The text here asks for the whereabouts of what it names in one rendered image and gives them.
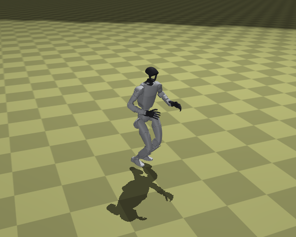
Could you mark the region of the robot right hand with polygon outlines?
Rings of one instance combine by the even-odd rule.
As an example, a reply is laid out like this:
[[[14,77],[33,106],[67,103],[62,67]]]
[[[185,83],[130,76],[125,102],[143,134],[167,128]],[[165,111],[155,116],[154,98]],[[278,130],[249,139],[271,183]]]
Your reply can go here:
[[[154,119],[157,119],[157,118],[155,118],[155,117],[158,117],[158,116],[156,116],[156,115],[159,115],[159,114],[156,114],[156,113],[160,113],[160,112],[156,112],[158,109],[153,109],[153,110],[151,110],[151,111],[147,111],[146,110],[146,115],[144,115],[144,116],[147,116],[147,117],[150,117],[150,118],[154,118]],[[154,116],[154,117],[153,117]],[[159,115],[160,116],[160,115]],[[159,118],[159,117],[158,117]]]

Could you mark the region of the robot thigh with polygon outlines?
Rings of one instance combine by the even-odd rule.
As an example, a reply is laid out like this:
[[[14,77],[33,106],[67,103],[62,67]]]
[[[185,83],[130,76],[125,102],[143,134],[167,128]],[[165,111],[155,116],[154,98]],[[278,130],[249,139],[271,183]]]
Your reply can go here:
[[[141,117],[135,120],[134,127],[136,129],[139,129],[139,134],[145,144],[145,147],[149,150],[149,153],[151,153],[153,151],[153,147],[152,147],[150,133],[145,122],[141,119]]]
[[[158,116],[158,115],[156,115],[156,116]],[[157,119],[154,119],[154,118],[149,119],[150,121],[152,121],[151,126],[152,126],[153,132],[155,134],[155,138],[152,140],[152,144],[154,146],[159,146],[162,141],[162,127],[161,127],[160,119],[158,117],[155,117],[155,118],[157,118]]]

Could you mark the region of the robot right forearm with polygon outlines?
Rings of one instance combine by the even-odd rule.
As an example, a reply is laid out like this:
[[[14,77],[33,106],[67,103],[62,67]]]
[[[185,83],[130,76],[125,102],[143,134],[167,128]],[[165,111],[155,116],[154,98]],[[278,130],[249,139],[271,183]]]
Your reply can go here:
[[[127,106],[133,112],[139,113],[140,115],[146,115],[146,111],[144,111],[141,108],[138,108],[137,106],[134,106],[132,103],[129,103]]]

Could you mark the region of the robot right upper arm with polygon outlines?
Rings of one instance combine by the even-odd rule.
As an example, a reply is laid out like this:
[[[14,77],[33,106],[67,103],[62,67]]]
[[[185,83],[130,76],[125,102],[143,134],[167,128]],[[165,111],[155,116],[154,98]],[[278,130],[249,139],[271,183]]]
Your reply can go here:
[[[134,93],[133,95],[131,96],[129,103],[132,103],[134,105],[134,102],[138,99],[139,95],[141,95],[144,91],[144,87],[142,85],[140,86],[137,86],[135,89],[134,89]],[[127,104],[127,105],[128,105]]]

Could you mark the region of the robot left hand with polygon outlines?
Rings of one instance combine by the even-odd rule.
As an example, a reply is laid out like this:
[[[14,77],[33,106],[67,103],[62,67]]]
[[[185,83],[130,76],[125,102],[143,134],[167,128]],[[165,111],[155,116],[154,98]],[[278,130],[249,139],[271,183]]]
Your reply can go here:
[[[179,103],[177,103],[177,102],[173,102],[173,101],[168,101],[168,103],[171,103],[171,107],[176,107],[176,108],[179,108],[180,109],[180,111],[181,111],[181,105],[179,104]]]

